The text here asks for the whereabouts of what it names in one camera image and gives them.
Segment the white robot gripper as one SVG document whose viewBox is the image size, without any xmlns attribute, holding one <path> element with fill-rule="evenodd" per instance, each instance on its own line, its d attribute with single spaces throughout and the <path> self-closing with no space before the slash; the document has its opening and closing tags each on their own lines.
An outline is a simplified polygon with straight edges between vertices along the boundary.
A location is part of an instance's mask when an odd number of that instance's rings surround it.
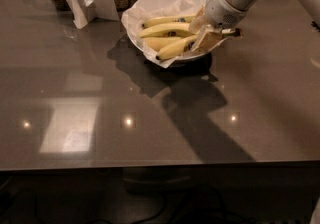
<svg viewBox="0 0 320 224">
<path fill-rule="evenodd" d="M 221 29 L 235 27 L 246 14 L 246 11 L 234 8 L 227 0 L 206 0 L 205 5 L 200 7 L 189 24 L 189 31 L 198 33 L 191 51 L 193 53 L 209 52 L 222 39 Z"/>
</svg>

